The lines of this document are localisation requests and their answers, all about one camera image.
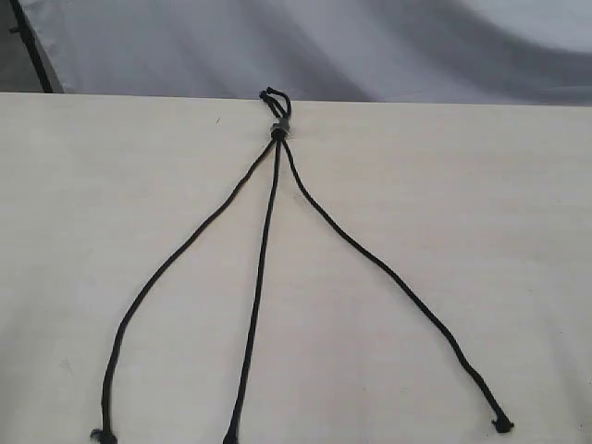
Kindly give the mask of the grey backdrop cloth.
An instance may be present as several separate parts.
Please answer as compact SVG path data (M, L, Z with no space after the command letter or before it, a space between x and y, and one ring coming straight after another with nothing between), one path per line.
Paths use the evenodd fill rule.
M587 1L26 1L67 93L587 105Z

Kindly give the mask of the black stand pole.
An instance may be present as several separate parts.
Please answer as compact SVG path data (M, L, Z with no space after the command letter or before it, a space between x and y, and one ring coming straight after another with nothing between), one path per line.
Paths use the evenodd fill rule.
M49 79L47 70L43 65L43 60L41 54L37 48L36 39L33 35L33 31L31 29L30 23L26 18L26 15L23 11L22 5L18 0L9 0L10 7L14 14L16 24L11 27L8 32L10 34L17 34L22 41L33 69L35 71L36 77L42 87L44 93L53 93L54 89Z

